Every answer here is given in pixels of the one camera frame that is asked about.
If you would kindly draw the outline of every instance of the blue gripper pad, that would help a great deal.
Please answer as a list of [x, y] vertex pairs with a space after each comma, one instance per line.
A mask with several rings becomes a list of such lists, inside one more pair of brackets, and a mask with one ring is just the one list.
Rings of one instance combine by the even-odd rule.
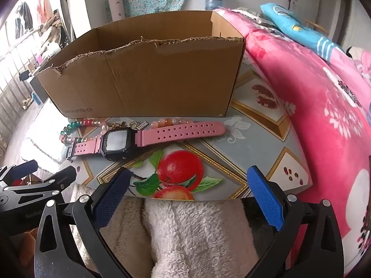
[[129, 188], [130, 179], [131, 171], [126, 168], [119, 169], [113, 176], [108, 189], [94, 207], [93, 226], [96, 231], [108, 225], [118, 204], [120, 204]]
[[268, 186], [265, 176], [255, 165], [247, 170], [247, 182], [268, 224], [280, 231], [283, 225], [283, 207]]

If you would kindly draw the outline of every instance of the apple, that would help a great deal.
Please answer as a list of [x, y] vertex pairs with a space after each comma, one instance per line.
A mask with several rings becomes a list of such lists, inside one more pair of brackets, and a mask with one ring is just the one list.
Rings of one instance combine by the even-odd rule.
[[152, 197], [155, 199], [193, 200], [191, 192], [187, 188], [179, 185], [173, 185], [162, 189]]
[[160, 160], [157, 175], [166, 187], [181, 184], [195, 177], [189, 191], [197, 188], [204, 175], [201, 159], [187, 150], [176, 150]]

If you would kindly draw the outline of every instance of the smartwatch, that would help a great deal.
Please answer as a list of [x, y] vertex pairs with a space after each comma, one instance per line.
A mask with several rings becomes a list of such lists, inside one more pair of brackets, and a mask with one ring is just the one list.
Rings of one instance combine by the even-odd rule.
[[111, 161], [131, 160], [145, 152], [148, 145], [220, 136], [225, 131], [223, 123], [217, 121], [178, 124], [140, 131], [123, 127], [110, 130], [86, 142], [72, 143], [67, 149], [66, 158], [100, 153]]

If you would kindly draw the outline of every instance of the watch strap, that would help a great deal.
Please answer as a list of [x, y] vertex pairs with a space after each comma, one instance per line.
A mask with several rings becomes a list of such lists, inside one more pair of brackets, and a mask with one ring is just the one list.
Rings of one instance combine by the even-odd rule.
[[139, 131], [135, 135], [135, 144], [139, 147], [192, 138], [220, 136], [226, 131], [224, 124], [217, 121], [195, 122], [159, 127]]
[[71, 157], [99, 153], [101, 149], [102, 136], [93, 140], [81, 143], [74, 143], [72, 146]]

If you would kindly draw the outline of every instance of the cardboard box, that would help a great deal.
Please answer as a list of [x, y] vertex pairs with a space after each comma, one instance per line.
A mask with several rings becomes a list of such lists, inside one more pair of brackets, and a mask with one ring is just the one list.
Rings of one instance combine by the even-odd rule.
[[82, 35], [38, 78], [66, 117], [227, 113], [244, 37], [209, 11], [151, 13]]

